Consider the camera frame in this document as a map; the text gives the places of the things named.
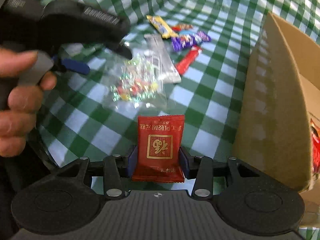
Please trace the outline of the person's left hand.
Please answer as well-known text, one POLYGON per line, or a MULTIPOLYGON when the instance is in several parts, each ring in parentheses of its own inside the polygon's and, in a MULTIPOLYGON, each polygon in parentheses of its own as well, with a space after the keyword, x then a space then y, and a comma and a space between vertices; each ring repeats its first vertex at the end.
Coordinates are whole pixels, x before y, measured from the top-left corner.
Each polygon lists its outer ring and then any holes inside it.
MULTIPOLYGON (((16 77, 37 61, 36 51, 16 53, 1 48, 1 78, 16 77)), ((36 113, 41 108, 44 91, 52 90, 57 78, 47 72, 39 85, 17 86, 8 96, 8 110, 1 111, 1 156, 22 153, 27 134, 36 125, 36 113)))

